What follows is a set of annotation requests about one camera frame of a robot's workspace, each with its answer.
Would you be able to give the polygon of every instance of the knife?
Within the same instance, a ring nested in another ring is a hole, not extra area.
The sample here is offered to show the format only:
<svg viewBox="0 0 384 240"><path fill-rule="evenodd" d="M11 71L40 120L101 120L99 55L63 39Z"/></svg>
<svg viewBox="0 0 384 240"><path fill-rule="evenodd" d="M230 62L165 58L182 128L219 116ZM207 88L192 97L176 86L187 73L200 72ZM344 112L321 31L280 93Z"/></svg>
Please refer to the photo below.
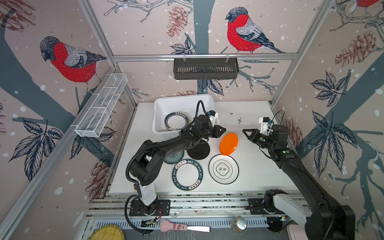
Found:
<svg viewBox="0 0 384 240"><path fill-rule="evenodd" d="M180 223L172 223L168 220L163 220L160 223L160 231L167 232L169 230L193 230L193 231L200 231L200 232L210 232L211 227L205 227L205 226L187 226L186 224L180 224Z"/></svg>

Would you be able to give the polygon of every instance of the metal lid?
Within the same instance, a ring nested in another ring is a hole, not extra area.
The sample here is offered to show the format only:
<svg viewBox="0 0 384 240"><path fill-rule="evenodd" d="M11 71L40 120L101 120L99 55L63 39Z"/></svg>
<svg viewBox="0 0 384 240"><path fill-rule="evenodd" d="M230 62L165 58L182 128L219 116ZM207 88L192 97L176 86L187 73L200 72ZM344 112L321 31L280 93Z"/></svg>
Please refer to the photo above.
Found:
<svg viewBox="0 0 384 240"><path fill-rule="evenodd" d="M243 219L242 217L239 217L238 219L236 219L236 226L240 229L240 230L244 230L246 227L247 227L247 222L245 219Z"/></svg>

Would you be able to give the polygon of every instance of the black metal basket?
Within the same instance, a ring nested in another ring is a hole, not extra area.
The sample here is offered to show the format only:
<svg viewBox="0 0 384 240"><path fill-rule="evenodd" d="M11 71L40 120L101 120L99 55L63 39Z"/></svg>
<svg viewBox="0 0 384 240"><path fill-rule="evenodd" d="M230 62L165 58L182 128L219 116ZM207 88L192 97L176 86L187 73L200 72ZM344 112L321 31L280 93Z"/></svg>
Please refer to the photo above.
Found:
<svg viewBox="0 0 384 240"><path fill-rule="evenodd" d="M239 73L237 58L175 58L175 79L235 79Z"/></svg>

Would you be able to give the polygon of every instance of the white table surface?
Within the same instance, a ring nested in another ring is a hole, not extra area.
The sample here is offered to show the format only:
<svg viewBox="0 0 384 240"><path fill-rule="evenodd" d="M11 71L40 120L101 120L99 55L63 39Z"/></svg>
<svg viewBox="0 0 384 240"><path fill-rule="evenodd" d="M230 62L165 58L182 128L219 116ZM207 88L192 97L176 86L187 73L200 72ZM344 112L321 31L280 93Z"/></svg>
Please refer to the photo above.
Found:
<svg viewBox="0 0 384 240"><path fill-rule="evenodd" d="M207 158L198 160L203 169L201 184L191 191L178 189L172 182L171 177L175 164L163 163L160 173L154 181L157 194L235 194L262 192L268 189L297 190L292 180L271 159L265 157L259 147L250 142L242 132L243 129L259 129L260 124L258 121L260 117L270 117L272 119L273 114L268 102L215 102L215 111L219 114L220 125L225 127L227 131L218 139L210 138L208 142L210 154ZM160 142L178 135L154 134L152 132L153 118L154 103L139 103L109 190L110 193L130 194L136 192L133 183L129 182L125 177L125 169L144 141L150 139L153 142ZM238 146L230 156L239 166L239 176L233 183L223 185L212 179L208 171L208 165L212 157L220 154L219 144L222 138L230 132L234 132L238 136ZM187 151L185 151L183 159L186 158L190 158Z"/></svg>

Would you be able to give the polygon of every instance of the pink knife handle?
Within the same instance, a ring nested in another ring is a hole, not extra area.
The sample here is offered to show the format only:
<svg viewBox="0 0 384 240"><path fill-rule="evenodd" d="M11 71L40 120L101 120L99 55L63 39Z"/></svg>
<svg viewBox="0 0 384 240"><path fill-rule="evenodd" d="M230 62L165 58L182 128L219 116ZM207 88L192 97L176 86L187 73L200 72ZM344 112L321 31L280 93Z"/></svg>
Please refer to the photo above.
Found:
<svg viewBox="0 0 384 240"><path fill-rule="evenodd" d="M160 223L160 231L166 232L169 230L187 230L187 225L180 223L172 223L164 219Z"/></svg>

